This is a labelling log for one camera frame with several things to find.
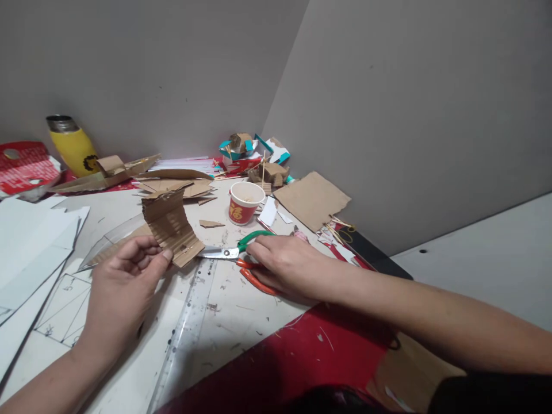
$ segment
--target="person's right hand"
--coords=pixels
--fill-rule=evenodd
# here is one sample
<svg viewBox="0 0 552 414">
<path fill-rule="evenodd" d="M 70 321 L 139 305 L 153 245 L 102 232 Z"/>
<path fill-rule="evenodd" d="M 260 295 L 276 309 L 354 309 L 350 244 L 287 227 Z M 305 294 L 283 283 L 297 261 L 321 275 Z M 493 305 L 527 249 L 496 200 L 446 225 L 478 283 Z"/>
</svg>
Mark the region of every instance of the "person's right hand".
<svg viewBox="0 0 552 414">
<path fill-rule="evenodd" d="M 342 262 L 292 236 L 259 236 L 247 253 L 267 269 L 252 269 L 263 284 L 291 297 L 331 301 Z"/>
</svg>

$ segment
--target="yellow water bottle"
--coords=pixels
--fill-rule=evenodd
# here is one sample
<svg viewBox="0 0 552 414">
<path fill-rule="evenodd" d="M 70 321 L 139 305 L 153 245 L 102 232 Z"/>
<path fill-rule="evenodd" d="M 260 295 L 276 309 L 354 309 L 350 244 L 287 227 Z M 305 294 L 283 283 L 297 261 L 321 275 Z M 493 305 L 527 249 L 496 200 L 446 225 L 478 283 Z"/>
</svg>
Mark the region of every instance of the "yellow water bottle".
<svg viewBox="0 0 552 414">
<path fill-rule="evenodd" d="M 46 117 L 46 122 L 54 145 L 73 174 L 84 177 L 99 172 L 96 150 L 73 118 L 67 115 L 51 115 Z"/>
</svg>

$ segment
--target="scissor blade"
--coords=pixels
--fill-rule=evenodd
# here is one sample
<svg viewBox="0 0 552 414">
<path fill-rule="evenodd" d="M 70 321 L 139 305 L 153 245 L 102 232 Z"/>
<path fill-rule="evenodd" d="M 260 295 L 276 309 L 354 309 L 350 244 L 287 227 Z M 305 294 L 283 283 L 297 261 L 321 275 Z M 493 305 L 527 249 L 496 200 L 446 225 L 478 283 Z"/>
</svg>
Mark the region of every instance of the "scissor blade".
<svg viewBox="0 0 552 414">
<path fill-rule="evenodd" d="M 205 246 L 198 256 L 206 259 L 237 259 L 240 250 L 237 247 L 221 248 L 216 246 Z"/>
</svg>

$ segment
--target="clear ruler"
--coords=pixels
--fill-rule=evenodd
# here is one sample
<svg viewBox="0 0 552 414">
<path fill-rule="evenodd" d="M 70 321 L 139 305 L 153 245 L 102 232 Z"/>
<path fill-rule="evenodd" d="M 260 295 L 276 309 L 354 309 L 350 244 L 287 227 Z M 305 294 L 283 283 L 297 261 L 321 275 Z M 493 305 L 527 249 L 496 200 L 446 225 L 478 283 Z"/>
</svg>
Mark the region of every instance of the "clear ruler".
<svg viewBox="0 0 552 414">
<path fill-rule="evenodd" d="M 186 375 L 186 373 L 191 373 L 193 363 L 191 356 L 200 338 L 216 267 L 217 260 L 203 259 L 195 271 L 182 313 L 172 336 L 171 346 L 167 350 L 167 356 L 163 361 L 153 396 L 149 402 L 148 414 L 156 412 L 191 386 L 188 383 L 190 375 Z"/>
</svg>

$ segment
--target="paper cup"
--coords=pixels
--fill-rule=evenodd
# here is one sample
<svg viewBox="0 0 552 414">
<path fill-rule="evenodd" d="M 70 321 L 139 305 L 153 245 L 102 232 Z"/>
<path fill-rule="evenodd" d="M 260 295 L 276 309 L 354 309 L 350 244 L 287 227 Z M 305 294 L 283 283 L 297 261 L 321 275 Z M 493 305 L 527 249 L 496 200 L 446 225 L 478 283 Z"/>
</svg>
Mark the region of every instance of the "paper cup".
<svg viewBox="0 0 552 414">
<path fill-rule="evenodd" d="M 265 191 L 256 184 L 242 181 L 230 187 L 230 209 L 228 215 L 236 225 L 246 225 L 257 207 L 265 199 Z"/>
</svg>

